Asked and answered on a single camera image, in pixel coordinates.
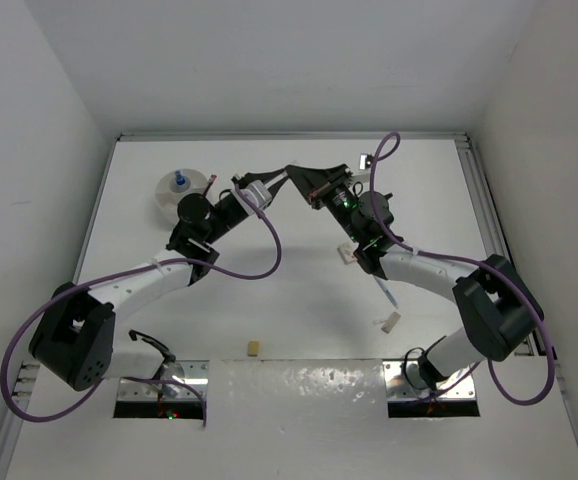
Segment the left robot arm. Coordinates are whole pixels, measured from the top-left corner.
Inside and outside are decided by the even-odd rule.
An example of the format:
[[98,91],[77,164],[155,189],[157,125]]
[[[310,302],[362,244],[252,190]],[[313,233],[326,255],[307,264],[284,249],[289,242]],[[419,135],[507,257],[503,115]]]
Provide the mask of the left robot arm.
[[173,353],[136,331],[129,333],[129,344],[116,344],[116,327],[163,296],[198,283],[215,267],[213,243],[248,217],[260,216],[286,180],[283,169],[234,177],[232,190],[217,203],[206,188],[186,194],[166,247],[148,262],[55,291],[29,343],[31,356],[75,391],[104,378],[156,378],[164,364],[174,362]]

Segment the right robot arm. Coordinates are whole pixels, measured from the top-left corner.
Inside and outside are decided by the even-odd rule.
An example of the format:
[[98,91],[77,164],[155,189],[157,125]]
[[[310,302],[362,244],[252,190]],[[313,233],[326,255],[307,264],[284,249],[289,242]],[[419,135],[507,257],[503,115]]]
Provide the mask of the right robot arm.
[[454,372],[483,360],[505,360],[543,320],[544,313],[510,262],[491,255],[477,265],[436,258],[404,248],[384,230],[394,220],[389,198],[352,190],[346,165],[286,169],[301,196],[314,209],[327,209],[356,243],[353,255],[374,277],[403,282],[453,303],[462,326],[424,349],[403,374],[409,384],[433,390]]

